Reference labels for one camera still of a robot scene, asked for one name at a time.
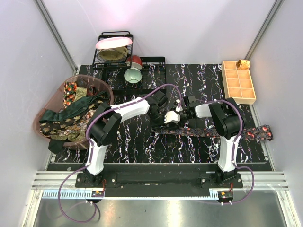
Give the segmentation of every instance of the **white wall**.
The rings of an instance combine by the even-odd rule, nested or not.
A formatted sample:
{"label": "white wall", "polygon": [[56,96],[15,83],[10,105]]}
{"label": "white wall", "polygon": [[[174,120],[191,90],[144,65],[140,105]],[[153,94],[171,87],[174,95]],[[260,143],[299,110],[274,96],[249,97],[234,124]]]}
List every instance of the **white wall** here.
{"label": "white wall", "polygon": [[32,0],[0,5],[0,222],[16,227],[47,143],[35,115],[72,71]]}
{"label": "white wall", "polygon": [[98,35],[129,30],[134,54],[167,63],[244,58],[274,0],[44,0],[76,64],[91,64]]}
{"label": "white wall", "polygon": [[287,0],[251,59],[256,109],[261,123],[272,127],[269,142],[277,170],[285,173],[303,222],[303,1]]}

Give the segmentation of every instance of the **shiny floor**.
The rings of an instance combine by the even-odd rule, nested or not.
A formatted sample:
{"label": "shiny floor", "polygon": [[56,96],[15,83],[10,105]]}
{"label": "shiny floor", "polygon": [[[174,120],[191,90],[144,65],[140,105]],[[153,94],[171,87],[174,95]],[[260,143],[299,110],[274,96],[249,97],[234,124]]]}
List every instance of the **shiny floor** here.
{"label": "shiny floor", "polygon": [[[244,192],[235,192],[235,200]],[[79,200],[62,200],[68,210]],[[232,206],[206,205],[198,201],[103,200],[98,203],[101,217],[87,224],[75,224],[59,216],[57,200],[42,199],[35,227],[286,227],[277,195],[272,191],[254,191],[244,202]],[[93,213],[81,204],[68,214],[86,220]]]}

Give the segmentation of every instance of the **black marble surface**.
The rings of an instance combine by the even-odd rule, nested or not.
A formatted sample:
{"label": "black marble surface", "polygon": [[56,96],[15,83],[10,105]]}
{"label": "black marble surface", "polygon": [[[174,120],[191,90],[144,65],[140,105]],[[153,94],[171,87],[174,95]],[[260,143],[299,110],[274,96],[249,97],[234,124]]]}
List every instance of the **black marble surface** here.
{"label": "black marble surface", "polygon": [[[102,78],[100,71],[91,66],[81,66],[79,74]],[[182,95],[195,95],[197,99],[214,100],[224,98],[224,88],[220,64],[178,64],[166,65],[167,83],[179,87]],[[109,85],[118,89],[114,78],[108,78]],[[178,93],[167,87],[171,108]],[[134,95],[115,96],[115,104],[135,99]],[[248,121],[247,127],[255,127],[249,105],[238,105]],[[205,127],[213,127],[211,119],[204,118]],[[65,149],[56,156],[55,162],[84,162],[88,151]],[[117,138],[109,145],[107,163],[208,163],[216,162],[220,155],[220,139],[190,136],[163,135],[152,132],[149,117],[141,115],[123,122]],[[265,162],[260,142],[240,140],[237,162]]]}

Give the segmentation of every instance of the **pink basket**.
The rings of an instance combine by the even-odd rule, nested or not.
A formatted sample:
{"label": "pink basket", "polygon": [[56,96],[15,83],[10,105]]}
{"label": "pink basket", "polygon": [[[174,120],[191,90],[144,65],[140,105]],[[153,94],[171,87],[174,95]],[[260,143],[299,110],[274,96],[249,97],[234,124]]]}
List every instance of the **pink basket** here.
{"label": "pink basket", "polygon": [[[76,75],[73,77],[68,78],[65,82],[76,82],[79,79],[83,79],[86,80],[88,82],[87,88],[91,85],[93,85],[96,88],[97,92],[101,92],[101,91],[107,91],[109,96],[110,96],[110,105],[113,104],[114,102],[114,94],[112,89],[110,88],[110,86],[105,83],[104,81],[92,77],[92,76],[88,76],[88,75]],[[47,140],[50,141],[49,138],[44,137],[43,135],[40,134],[40,119],[43,116],[44,112],[46,110],[53,110],[55,112],[58,112],[62,109],[63,107],[63,95],[64,95],[64,83],[62,83],[60,85],[60,87],[58,88],[58,90],[56,91],[56,93],[53,95],[53,97],[48,101],[48,103],[39,111],[39,113],[36,115],[34,123],[33,123],[33,128],[35,133]],[[79,141],[74,141],[74,142],[66,142],[63,145],[64,147],[70,148],[70,149],[87,149],[89,148],[89,142],[87,141],[87,139],[82,139]]]}

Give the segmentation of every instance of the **wooden tray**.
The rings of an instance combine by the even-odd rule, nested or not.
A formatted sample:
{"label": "wooden tray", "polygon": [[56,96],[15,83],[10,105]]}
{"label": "wooden tray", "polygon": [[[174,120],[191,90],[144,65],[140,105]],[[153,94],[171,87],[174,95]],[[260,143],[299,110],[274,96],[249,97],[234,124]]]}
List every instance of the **wooden tray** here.
{"label": "wooden tray", "polygon": [[253,104],[256,94],[250,70],[238,70],[236,61],[223,61],[222,76],[225,98],[234,98],[238,104]]}

